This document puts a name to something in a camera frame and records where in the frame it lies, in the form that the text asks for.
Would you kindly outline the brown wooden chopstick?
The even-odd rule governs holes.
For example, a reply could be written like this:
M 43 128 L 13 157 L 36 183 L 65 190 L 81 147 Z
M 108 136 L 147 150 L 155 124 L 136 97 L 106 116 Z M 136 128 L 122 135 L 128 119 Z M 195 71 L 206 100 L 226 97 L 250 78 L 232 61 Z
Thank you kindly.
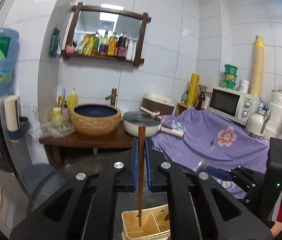
M 145 155 L 146 125 L 138 125 L 138 223 L 142 226 L 142 198 L 144 181 L 144 155 Z

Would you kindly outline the steel spoon wooden handle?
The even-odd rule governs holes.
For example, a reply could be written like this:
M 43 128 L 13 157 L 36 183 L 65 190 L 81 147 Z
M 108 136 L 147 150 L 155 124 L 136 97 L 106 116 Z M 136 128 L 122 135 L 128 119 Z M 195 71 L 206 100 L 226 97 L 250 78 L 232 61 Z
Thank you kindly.
M 197 168 L 195 170 L 195 174 L 200 174 L 201 172 L 204 172 L 205 169 L 207 168 L 207 163 L 205 160 L 201 160 L 198 165 Z

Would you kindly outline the dark wooden counter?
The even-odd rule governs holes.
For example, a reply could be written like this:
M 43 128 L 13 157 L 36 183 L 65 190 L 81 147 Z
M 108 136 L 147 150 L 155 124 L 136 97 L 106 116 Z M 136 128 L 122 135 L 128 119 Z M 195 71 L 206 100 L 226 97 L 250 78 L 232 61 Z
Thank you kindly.
M 111 134 L 88 136 L 80 133 L 72 133 L 65 137 L 41 137 L 39 142 L 47 151 L 49 162 L 55 167 L 61 167 L 67 159 L 78 158 L 79 155 L 88 155 L 89 152 L 97 154 L 119 151 L 132 147 L 133 136 L 129 135 L 123 124 Z

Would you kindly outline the purple floral cloth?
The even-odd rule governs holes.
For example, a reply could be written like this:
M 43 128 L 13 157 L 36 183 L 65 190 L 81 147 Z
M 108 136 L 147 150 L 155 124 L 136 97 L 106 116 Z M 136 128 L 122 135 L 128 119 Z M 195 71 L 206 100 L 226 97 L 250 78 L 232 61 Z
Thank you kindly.
M 269 140 L 248 136 L 245 128 L 209 110 L 188 108 L 179 116 L 166 115 L 163 125 L 184 133 L 179 138 L 159 132 L 151 139 L 153 148 L 191 170 L 205 160 L 223 170 L 243 166 L 265 173 Z

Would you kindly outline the brown white rice cooker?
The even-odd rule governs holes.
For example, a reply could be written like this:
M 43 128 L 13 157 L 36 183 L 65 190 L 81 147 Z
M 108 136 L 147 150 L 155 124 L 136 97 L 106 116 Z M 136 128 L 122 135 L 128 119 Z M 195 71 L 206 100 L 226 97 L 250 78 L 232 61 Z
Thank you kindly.
M 172 115 L 175 105 L 171 98 L 153 93 L 145 93 L 141 106 L 149 111 L 159 111 L 161 115 Z

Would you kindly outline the brown glass bottle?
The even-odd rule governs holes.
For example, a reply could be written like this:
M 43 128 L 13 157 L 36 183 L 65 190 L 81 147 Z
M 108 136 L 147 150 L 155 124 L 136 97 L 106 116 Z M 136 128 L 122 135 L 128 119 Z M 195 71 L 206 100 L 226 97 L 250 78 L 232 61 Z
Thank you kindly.
M 204 101 L 205 101 L 205 92 L 201 91 L 200 94 L 199 94 L 199 97 L 198 97 L 198 103 L 196 105 L 196 110 L 202 109 Z

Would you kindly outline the white microwave oven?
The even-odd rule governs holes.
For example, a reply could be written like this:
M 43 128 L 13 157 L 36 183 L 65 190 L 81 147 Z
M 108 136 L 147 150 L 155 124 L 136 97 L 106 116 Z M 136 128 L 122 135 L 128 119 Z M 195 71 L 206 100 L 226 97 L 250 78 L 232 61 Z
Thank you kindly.
M 245 94 L 236 90 L 213 87 L 208 109 L 228 119 L 246 126 L 249 117 L 257 110 L 261 103 L 252 94 Z

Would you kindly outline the yellow soap bottle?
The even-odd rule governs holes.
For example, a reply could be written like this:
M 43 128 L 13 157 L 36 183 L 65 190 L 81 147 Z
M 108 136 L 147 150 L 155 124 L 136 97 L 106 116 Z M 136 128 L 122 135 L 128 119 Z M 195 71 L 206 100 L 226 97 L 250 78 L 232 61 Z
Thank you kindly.
M 76 93 L 75 88 L 72 89 L 72 92 L 69 94 L 67 98 L 67 106 L 68 108 L 74 108 L 78 105 L 78 95 Z

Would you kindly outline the white squeeze bottle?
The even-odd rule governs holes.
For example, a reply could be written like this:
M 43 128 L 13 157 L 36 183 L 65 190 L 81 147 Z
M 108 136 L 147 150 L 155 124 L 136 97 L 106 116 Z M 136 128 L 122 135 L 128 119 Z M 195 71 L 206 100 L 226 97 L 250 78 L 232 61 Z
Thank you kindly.
M 133 39 L 129 39 L 127 50 L 126 50 L 126 59 L 132 61 L 133 55 Z

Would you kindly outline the white jar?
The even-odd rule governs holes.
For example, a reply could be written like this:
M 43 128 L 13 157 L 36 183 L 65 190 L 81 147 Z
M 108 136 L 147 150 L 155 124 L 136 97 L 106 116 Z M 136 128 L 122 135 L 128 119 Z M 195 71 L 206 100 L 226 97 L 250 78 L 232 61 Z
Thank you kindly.
M 247 94 L 249 90 L 249 81 L 240 80 L 238 91 Z

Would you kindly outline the dark soy sauce bottle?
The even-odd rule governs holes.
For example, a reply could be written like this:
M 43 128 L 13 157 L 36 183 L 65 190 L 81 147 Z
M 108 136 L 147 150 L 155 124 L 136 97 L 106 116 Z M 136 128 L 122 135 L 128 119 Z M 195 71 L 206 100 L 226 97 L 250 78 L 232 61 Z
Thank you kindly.
M 117 40 L 116 57 L 125 59 L 126 50 L 127 50 L 127 34 L 126 31 L 123 31 L 123 33 L 120 35 L 120 37 Z

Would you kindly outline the tall beige paper cup stack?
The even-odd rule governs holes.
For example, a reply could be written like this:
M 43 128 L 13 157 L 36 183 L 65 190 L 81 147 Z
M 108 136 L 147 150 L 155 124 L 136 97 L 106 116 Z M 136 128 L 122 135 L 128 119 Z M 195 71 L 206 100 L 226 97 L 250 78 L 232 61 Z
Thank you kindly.
M 264 39 L 261 35 L 255 37 L 253 51 L 253 75 L 250 93 L 256 98 L 261 96 L 261 88 L 264 73 Z

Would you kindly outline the green bottle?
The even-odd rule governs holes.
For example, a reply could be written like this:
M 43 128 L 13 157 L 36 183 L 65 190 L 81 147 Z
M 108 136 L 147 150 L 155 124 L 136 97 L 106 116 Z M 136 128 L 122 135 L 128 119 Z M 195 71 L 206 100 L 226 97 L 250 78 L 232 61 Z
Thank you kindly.
M 95 56 L 98 53 L 98 48 L 99 48 L 99 42 L 100 42 L 100 37 L 99 37 L 99 33 L 96 32 L 94 35 L 94 43 L 93 43 L 93 47 L 92 47 L 92 52 L 91 55 Z

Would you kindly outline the yellow snack bag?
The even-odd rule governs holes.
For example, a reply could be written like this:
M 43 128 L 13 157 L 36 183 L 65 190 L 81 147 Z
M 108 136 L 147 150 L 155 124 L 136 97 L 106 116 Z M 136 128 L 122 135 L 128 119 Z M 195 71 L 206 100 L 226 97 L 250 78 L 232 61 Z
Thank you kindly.
M 84 42 L 84 47 L 82 49 L 81 54 L 86 55 L 86 56 L 90 56 L 91 53 L 92 53 L 93 44 L 94 44 L 94 35 L 93 34 L 85 35 L 83 42 Z

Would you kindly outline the dark wooden wall shelf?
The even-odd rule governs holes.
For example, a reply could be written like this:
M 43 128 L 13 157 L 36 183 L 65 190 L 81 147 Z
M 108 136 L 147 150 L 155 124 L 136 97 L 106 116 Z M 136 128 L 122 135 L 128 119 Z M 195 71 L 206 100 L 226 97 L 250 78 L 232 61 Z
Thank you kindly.
M 76 56 L 121 60 L 130 62 L 135 67 L 144 63 L 144 59 L 141 58 L 143 42 L 146 25 L 151 22 L 151 17 L 147 12 L 138 14 L 126 10 L 84 5 L 82 2 L 72 6 L 72 11 L 74 11 L 74 15 L 66 39 L 66 46 L 61 51 L 63 58 Z M 110 22 L 110 27 L 121 27 L 121 35 L 118 36 L 116 31 L 109 35 L 108 30 L 102 35 L 100 31 L 94 30 L 94 25 L 101 21 L 102 14 L 116 17 L 114 21 L 108 20 L 108 22 Z M 83 16 L 86 16 L 91 22 L 85 27 L 88 32 L 84 32 L 84 37 L 74 46 L 74 34 L 78 30 L 78 22 Z

